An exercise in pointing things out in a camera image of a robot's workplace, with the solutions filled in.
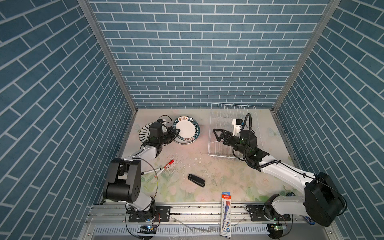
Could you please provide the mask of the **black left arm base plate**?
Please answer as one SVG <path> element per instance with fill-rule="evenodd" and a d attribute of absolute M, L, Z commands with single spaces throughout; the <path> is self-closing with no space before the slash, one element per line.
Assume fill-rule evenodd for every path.
<path fill-rule="evenodd" d="M 155 210 L 150 212 L 129 211 L 129 223 L 158 223 L 169 222 L 170 219 L 170 206 L 156 206 Z"/>

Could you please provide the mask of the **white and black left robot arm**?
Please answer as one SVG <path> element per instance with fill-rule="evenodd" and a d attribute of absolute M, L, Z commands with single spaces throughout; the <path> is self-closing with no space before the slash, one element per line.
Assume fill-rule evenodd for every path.
<path fill-rule="evenodd" d="M 180 133 L 173 126 L 166 127 L 160 121 L 149 126 L 149 136 L 141 148 L 126 159 L 113 159 L 107 170 L 103 187 L 103 198 L 113 202 L 124 202 L 127 214 L 139 218 L 139 222 L 152 222 L 156 218 L 154 197 L 141 191 L 142 163 L 149 164 L 157 158 L 163 146 L 173 142 Z"/>

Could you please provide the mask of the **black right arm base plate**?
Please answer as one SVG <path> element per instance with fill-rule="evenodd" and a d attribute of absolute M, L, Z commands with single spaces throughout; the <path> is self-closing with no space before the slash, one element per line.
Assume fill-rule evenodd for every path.
<path fill-rule="evenodd" d="M 246 211 L 249 213 L 252 222 L 260 221 L 290 221 L 290 215 L 278 215 L 276 211 L 264 205 L 246 205 Z"/>

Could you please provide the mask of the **blue striped white plate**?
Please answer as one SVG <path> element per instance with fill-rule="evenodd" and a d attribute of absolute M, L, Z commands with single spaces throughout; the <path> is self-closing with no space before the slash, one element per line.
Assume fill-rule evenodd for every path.
<path fill-rule="evenodd" d="M 148 123 L 139 130 L 138 137 L 141 143 L 144 143 L 148 139 L 151 124 L 152 123 Z"/>

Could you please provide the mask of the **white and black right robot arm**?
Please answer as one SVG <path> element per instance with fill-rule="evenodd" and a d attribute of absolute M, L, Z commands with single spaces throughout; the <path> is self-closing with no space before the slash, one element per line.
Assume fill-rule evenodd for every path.
<path fill-rule="evenodd" d="M 234 135 L 227 130 L 213 129 L 213 133 L 216 140 L 230 146 L 233 153 L 241 153 L 242 161 L 250 168 L 276 177 L 301 193 L 301 196 L 275 194 L 270 197 L 263 208 L 267 219 L 275 220 L 282 215 L 300 215 L 328 227 L 347 209 L 347 201 L 329 175 L 323 172 L 306 172 L 274 158 L 258 147 L 257 137 L 251 130 L 242 130 Z"/>

